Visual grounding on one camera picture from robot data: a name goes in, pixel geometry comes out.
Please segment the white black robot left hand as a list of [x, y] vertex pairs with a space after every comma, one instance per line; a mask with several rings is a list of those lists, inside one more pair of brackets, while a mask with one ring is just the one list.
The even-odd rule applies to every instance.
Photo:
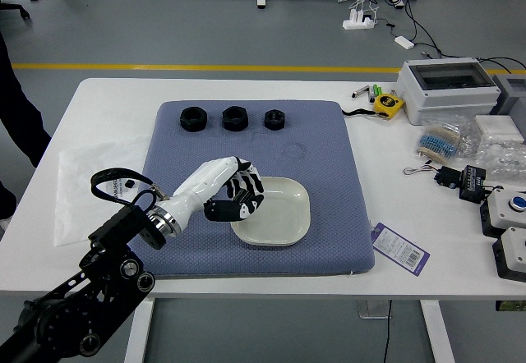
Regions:
[[169, 199], [155, 205], [149, 218], [162, 234], [176, 236], [198, 211], [213, 222], [242, 221], [254, 214], [263, 199], [256, 167], [232, 156], [203, 163]]

